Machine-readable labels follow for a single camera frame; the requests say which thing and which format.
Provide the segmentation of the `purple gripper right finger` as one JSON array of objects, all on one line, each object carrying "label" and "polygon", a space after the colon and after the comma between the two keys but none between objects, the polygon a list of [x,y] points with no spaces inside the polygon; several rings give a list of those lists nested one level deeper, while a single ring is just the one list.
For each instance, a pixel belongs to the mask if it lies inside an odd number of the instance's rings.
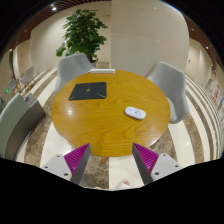
[{"label": "purple gripper right finger", "polygon": [[145,185],[182,169],[168,154],[157,154],[137,143],[132,144],[132,154]]}]

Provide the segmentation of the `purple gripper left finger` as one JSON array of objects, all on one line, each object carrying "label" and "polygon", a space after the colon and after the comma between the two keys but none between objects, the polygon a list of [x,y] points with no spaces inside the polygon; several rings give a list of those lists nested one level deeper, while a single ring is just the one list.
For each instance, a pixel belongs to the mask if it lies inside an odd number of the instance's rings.
[{"label": "purple gripper left finger", "polygon": [[42,166],[42,169],[79,185],[90,154],[90,144],[85,144],[66,155],[55,155]]}]

